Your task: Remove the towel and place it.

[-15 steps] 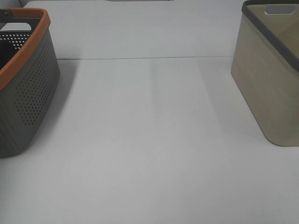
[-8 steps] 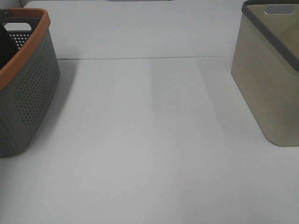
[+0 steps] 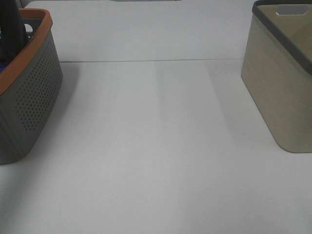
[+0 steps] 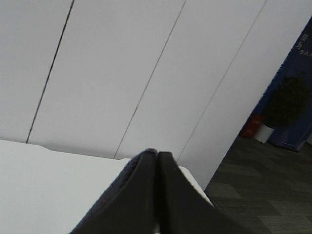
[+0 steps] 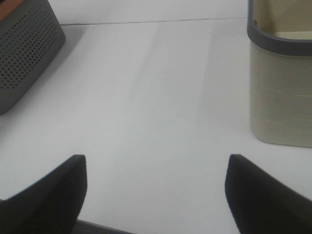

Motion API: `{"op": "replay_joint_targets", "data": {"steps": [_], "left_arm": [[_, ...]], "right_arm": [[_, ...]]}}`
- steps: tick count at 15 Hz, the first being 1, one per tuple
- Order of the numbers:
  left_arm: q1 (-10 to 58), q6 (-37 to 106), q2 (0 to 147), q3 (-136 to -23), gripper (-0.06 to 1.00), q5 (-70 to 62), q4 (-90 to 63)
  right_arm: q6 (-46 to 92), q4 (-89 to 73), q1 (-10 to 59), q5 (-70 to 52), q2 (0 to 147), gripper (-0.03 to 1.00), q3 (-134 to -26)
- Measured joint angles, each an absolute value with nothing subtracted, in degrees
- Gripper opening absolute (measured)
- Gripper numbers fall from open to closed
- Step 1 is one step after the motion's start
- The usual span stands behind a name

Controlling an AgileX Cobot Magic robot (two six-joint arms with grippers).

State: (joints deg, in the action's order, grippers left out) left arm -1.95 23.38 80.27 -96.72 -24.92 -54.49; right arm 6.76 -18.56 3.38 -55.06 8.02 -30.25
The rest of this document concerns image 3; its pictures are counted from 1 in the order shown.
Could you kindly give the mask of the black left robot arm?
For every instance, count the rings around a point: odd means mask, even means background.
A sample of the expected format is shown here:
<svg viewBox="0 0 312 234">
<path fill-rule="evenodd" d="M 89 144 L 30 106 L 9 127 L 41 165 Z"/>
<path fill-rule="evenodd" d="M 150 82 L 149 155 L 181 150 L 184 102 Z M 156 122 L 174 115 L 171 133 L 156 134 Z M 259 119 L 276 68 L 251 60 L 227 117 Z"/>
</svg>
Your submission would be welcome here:
<svg viewBox="0 0 312 234">
<path fill-rule="evenodd" d="M 28 43 L 25 26 L 15 0 L 0 1 L 0 62 L 11 62 Z"/>
</svg>

